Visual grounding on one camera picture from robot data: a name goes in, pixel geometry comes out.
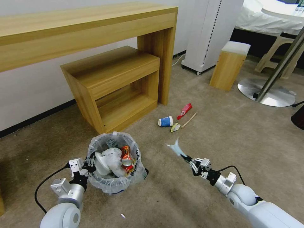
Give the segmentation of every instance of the white cushion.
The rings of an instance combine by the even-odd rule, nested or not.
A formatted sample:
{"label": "white cushion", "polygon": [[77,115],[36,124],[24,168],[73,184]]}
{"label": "white cushion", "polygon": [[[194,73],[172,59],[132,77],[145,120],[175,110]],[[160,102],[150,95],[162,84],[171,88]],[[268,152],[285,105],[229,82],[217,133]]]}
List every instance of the white cushion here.
{"label": "white cushion", "polygon": [[251,46],[250,44],[228,41],[226,45],[223,47],[222,51],[247,55],[250,46]]}

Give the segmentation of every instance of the floor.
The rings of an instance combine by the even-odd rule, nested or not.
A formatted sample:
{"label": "floor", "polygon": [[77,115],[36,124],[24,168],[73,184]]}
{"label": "floor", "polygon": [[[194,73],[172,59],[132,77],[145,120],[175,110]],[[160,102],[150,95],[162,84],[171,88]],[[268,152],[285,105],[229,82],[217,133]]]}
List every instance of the floor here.
{"label": "floor", "polygon": [[[290,121],[298,108],[264,106],[238,91],[240,79],[269,74],[254,72],[256,63],[252,58],[245,61],[230,92],[208,85],[213,69],[197,76],[175,65],[169,104],[125,129],[139,144],[148,177],[115,195],[88,185],[80,228],[250,227],[224,196],[209,182],[193,177],[189,166],[169,150],[166,143],[177,137],[186,154],[209,158],[214,169],[237,166],[256,194],[304,223],[304,131]],[[303,75],[296,69],[290,79],[279,81],[298,94],[297,101],[304,100]],[[193,109],[181,122],[198,114],[187,127],[170,133],[170,128],[157,125],[160,117],[176,118],[189,102]],[[6,213],[0,227],[39,227],[44,213],[34,202],[37,185],[71,158],[85,158],[96,134],[74,105],[1,138],[0,188]],[[56,178],[69,176],[64,170]],[[57,201],[49,187],[52,181],[38,192],[47,210]]]}

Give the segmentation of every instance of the white chair leg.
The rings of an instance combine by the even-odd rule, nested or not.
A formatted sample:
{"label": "white chair leg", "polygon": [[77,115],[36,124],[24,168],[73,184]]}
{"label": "white chair leg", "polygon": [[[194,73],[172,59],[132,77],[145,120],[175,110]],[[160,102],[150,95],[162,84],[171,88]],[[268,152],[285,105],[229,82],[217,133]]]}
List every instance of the white chair leg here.
{"label": "white chair leg", "polygon": [[271,62],[270,59],[281,45],[285,43],[292,43],[293,41],[293,39],[278,36],[274,44],[271,46],[269,51],[261,58],[254,70],[260,73],[265,67],[275,68],[276,64],[272,64],[273,62]]}
{"label": "white chair leg", "polygon": [[295,67],[297,66],[297,62],[298,62],[298,60],[301,57],[303,52],[304,52],[304,45],[302,45],[302,47],[300,47],[297,54],[293,57],[293,59],[290,61],[289,65],[288,65],[288,67],[282,73],[282,76],[281,76],[282,79],[288,79],[289,78],[289,76],[292,74]]}

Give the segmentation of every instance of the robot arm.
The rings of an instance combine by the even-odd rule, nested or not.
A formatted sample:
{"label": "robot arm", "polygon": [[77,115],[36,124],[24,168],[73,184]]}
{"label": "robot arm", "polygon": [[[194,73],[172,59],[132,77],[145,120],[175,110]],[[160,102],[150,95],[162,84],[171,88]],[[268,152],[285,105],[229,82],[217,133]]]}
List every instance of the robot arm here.
{"label": "robot arm", "polygon": [[211,168],[209,159],[185,157],[193,175],[201,176],[215,186],[219,192],[228,198],[229,203],[238,209],[255,228],[304,228],[304,225],[277,205],[266,202],[248,186],[234,184],[236,175],[229,173],[227,177]]}
{"label": "robot arm", "polygon": [[86,191],[90,173],[96,170],[95,166],[84,165],[81,158],[69,161],[73,180],[66,178],[55,179],[51,189],[58,195],[57,205],[52,207],[43,217],[40,228],[77,228],[80,223],[83,194]]}

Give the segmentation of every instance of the wooden stool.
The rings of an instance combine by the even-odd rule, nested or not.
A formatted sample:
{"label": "wooden stool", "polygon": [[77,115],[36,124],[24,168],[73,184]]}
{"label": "wooden stool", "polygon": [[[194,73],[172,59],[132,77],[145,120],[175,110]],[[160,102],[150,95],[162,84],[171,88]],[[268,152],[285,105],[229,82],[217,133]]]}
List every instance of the wooden stool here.
{"label": "wooden stool", "polygon": [[210,86],[229,91],[246,59],[250,45],[229,41],[221,50]]}
{"label": "wooden stool", "polygon": [[[281,45],[286,44],[286,43],[291,44],[293,41],[294,41],[294,39],[292,39],[292,38],[278,36],[277,39],[275,40],[274,44],[271,46],[269,51],[261,58],[261,60],[259,61],[259,63],[257,64],[257,66],[255,67],[254,70],[260,73],[260,72],[262,72],[262,70],[265,67],[275,69],[277,67],[278,63],[272,62],[272,61],[270,61],[270,59],[273,57],[274,53]],[[297,65],[297,62],[303,52],[304,52],[304,45],[299,49],[297,54],[294,56],[294,58],[289,63],[288,67],[283,71],[281,78],[283,78],[283,79],[289,78],[291,73],[294,71],[294,69]]]}
{"label": "wooden stool", "polygon": [[82,116],[98,131],[121,131],[157,107],[159,62],[129,46],[61,66]]}

